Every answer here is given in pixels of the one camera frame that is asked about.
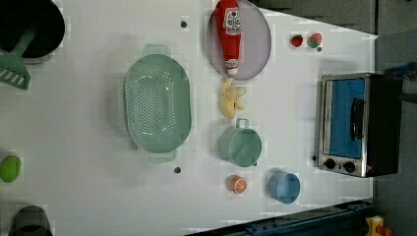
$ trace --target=colander handle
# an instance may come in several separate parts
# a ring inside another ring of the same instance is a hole
[[[154,164],[166,163],[174,161],[177,156],[177,150],[172,150],[167,153],[149,153],[149,159]]]
[[[144,56],[152,54],[161,54],[165,56],[171,56],[171,50],[168,46],[163,44],[147,44],[144,47]]]

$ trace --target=red ketchup bottle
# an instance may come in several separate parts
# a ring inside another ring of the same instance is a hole
[[[242,32],[239,5],[236,0],[220,0],[215,7],[215,14],[227,74],[236,75],[239,70],[238,59]]]

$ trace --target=toaster oven door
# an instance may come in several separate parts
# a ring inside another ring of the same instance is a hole
[[[365,80],[326,81],[324,154],[360,159]]]

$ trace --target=toaster oven knob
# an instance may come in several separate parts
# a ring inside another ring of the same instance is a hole
[[[352,173],[355,171],[355,164],[353,162],[346,162],[343,165],[343,168],[348,172],[348,173]]]
[[[334,160],[333,159],[327,159],[326,161],[325,161],[325,166],[328,168],[328,169],[333,169],[334,168],[334,166],[336,166],[336,162],[334,162]]]

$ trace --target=pink plate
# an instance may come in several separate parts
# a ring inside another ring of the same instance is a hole
[[[240,42],[239,72],[233,76],[236,80],[249,80],[259,74],[268,62],[270,55],[270,31],[267,20],[254,4],[246,0],[237,0],[242,24]],[[218,40],[215,12],[208,21],[206,33],[206,51],[214,68],[227,76],[223,52]]]

